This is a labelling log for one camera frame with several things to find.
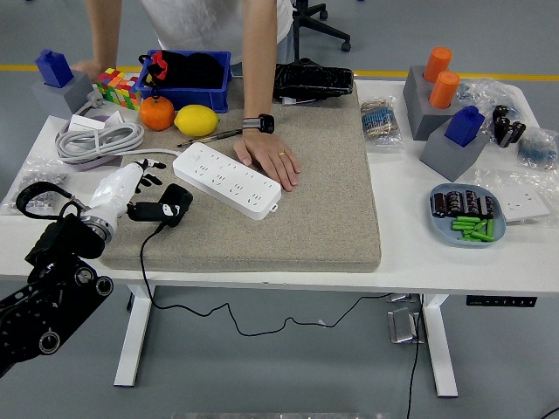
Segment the gray block holder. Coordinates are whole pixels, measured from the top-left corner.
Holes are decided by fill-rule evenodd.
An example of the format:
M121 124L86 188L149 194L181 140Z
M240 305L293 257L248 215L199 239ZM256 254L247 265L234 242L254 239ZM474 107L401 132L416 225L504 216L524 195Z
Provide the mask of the gray block holder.
M415 141L427 141L429 135L462 109L454 98L446 109L437 109L429 103L434 83L423 78L425 65L412 65L404 85L404 100L408 108L411 136Z
M73 78L64 87L53 87L43 80L31 86L39 104L47 115L70 120L87 102L87 95L93 91L93 84L87 74L72 70Z
M489 138L480 134L468 145L461 147L445 136L450 123L448 120L429 136L419 160L454 182L478 160Z

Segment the black object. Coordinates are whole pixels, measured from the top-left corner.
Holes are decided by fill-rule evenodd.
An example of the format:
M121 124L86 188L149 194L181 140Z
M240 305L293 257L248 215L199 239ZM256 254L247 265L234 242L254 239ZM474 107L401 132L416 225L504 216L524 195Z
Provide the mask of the black object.
M128 217L132 221L161 222L176 227L192 203L192 194L185 188L171 183L158 203L129 203Z
M186 56L160 50L151 57L141 55L138 59L143 64L147 58L151 58L152 64L141 81L145 86L220 89L223 85L225 69L209 54L194 52Z
M326 99L353 92L353 72L348 68L316 64L277 64L273 83L276 98Z
M56 353L111 294L111 278L79 258L102 252L93 237L99 238L69 214L49 224L27 255L27 285L0 300L0 376L17 362Z
M293 48L295 50L295 60L299 59L300 47L299 47L299 32L300 28L308 28L313 31L318 31L331 37L343 39L342 51L349 52L351 49L351 43L349 40L351 37L342 31L324 24L311 16L319 13L320 20L328 19L328 12L326 11L326 4L321 3L315 6L308 6L308 0L297 0L295 3L295 11L293 12Z
M186 211L189 210L192 199L192 194L188 190L186 190L182 186L177 185L176 183L171 183L165 189L165 192L163 192L159 203L178 207L178 213L170 220L164 222L165 225L168 225L169 227L176 227L183 219Z
M484 307L535 307L537 297L505 297L490 295L467 295L467 306Z
M256 128L261 133L272 134L274 130L273 116L261 113L258 118L244 118L243 129Z

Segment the person's hand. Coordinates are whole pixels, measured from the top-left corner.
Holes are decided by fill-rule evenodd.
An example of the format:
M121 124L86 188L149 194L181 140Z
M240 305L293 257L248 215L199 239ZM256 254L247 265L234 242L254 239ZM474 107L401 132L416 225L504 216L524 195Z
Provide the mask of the person's hand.
M109 67L103 66L94 59L88 59L87 61L80 61L79 63L70 65L70 68L79 72L84 72L91 81L94 81Z
M291 191L299 183L297 157L277 135L245 130L233 147L243 164L249 166L255 159L270 178L281 183L283 189Z

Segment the white power strip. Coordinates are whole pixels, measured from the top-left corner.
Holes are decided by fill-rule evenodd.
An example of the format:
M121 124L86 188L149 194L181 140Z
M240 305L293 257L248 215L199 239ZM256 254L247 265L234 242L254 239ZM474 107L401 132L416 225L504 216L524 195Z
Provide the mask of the white power strip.
M274 212L281 185L218 151L195 142L173 161L175 175L253 220Z

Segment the white cable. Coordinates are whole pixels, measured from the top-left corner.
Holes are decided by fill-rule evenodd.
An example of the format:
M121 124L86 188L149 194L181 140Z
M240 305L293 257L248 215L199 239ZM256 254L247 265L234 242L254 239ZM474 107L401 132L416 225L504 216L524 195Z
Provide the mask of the white cable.
M73 164L86 163L107 155L181 154L180 151L163 148L134 150L140 146L143 135L143 127L132 123L99 130L72 131L56 139L56 149L61 161Z

